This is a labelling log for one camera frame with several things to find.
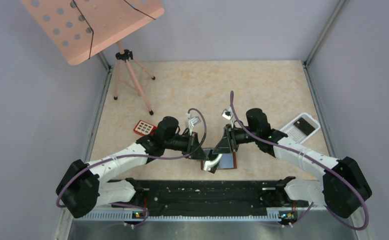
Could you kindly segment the black credit card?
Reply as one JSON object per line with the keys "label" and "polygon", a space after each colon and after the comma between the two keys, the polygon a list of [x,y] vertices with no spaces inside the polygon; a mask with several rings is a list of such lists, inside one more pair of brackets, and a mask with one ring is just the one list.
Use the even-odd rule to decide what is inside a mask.
{"label": "black credit card", "polygon": [[304,135],[311,135],[317,128],[311,125],[307,120],[303,117],[300,117],[294,122],[294,126],[300,130]]}

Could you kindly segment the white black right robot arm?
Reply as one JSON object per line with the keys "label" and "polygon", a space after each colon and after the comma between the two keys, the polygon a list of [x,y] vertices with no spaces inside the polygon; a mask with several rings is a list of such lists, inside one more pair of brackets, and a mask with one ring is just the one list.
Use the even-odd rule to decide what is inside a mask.
{"label": "white black right robot arm", "polygon": [[327,156],[295,142],[286,133],[271,128],[260,108],[246,112],[247,126],[235,126],[236,118],[230,108],[224,109],[222,116],[230,123],[223,128],[223,136],[213,154],[237,152],[240,145],[255,143],[261,152],[315,177],[314,180],[290,177],[284,182],[282,188],[290,200],[324,205],[346,219],[372,196],[371,187],[353,158]]}

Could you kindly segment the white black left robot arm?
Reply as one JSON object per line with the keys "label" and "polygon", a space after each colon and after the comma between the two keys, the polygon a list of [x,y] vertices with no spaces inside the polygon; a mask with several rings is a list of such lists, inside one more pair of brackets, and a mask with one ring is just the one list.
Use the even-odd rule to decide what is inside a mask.
{"label": "white black left robot arm", "polygon": [[78,219],[99,206],[130,202],[137,192],[136,187],[127,180],[113,182],[112,179],[153,160],[165,159],[165,150],[181,152],[182,158],[205,159],[198,133],[193,130],[195,125],[205,121],[199,116],[186,116],[183,133],[178,132],[178,120],[166,116],[150,133],[119,152],[91,163],[81,159],[72,162],[56,187],[57,206]]}

